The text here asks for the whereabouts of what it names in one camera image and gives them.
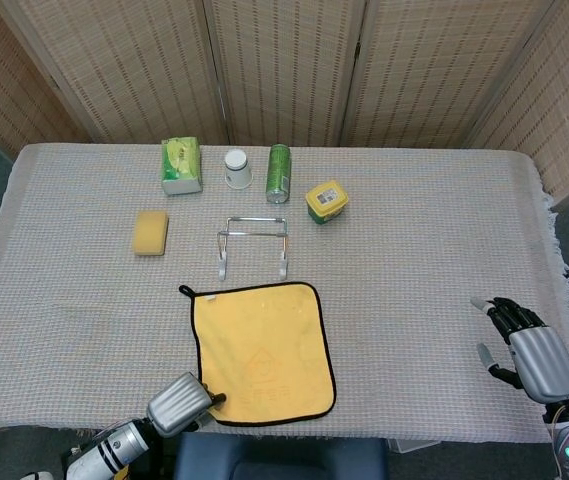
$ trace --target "white cup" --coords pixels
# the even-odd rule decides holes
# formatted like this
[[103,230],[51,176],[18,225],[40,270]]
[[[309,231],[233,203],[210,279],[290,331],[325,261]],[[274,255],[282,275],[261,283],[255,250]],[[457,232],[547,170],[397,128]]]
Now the white cup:
[[224,157],[224,164],[226,165],[226,183],[229,187],[241,190],[253,182],[253,173],[244,150],[239,148],[229,150]]

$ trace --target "yellow sponge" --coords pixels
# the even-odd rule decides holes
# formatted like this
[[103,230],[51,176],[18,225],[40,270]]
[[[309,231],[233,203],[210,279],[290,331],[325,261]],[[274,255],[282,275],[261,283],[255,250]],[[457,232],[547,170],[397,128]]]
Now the yellow sponge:
[[133,233],[135,255],[164,255],[168,215],[158,210],[147,210],[137,214]]

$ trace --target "container lid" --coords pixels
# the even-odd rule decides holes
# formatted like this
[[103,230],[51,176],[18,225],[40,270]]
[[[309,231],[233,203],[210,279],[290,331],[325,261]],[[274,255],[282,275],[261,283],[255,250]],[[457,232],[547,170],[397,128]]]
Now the container lid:
[[348,203],[348,195],[335,180],[318,185],[306,194],[306,203],[313,211],[324,217],[330,215]]
[[224,163],[231,170],[241,170],[246,166],[246,153],[239,148],[229,150],[224,157]]

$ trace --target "tissue box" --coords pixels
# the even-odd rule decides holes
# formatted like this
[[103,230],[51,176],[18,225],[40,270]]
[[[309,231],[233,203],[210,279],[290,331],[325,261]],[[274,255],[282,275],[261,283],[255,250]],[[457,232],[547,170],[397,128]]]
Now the tissue box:
[[162,140],[162,188],[167,195],[202,191],[200,145],[195,137]]

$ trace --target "white tablecloth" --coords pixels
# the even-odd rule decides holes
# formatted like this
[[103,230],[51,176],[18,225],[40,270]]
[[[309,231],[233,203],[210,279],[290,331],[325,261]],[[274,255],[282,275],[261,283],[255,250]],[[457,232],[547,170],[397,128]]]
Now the white tablecloth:
[[[513,152],[292,149],[290,201],[265,201],[268,148],[247,147],[255,180],[224,182],[226,147],[203,147],[204,191],[167,197],[157,145],[25,148],[0,212],[0,427],[102,427],[143,415],[181,372],[196,372],[196,291],[278,281],[280,244],[231,238],[228,216],[289,222],[289,280],[322,301],[337,384],[327,416],[254,434],[548,441],[543,408],[492,378],[475,345],[510,360],[469,297],[512,297],[569,347],[569,290],[532,161]],[[304,194],[337,179],[344,213],[318,226]],[[137,212],[169,213],[166,254],[131,252]]]

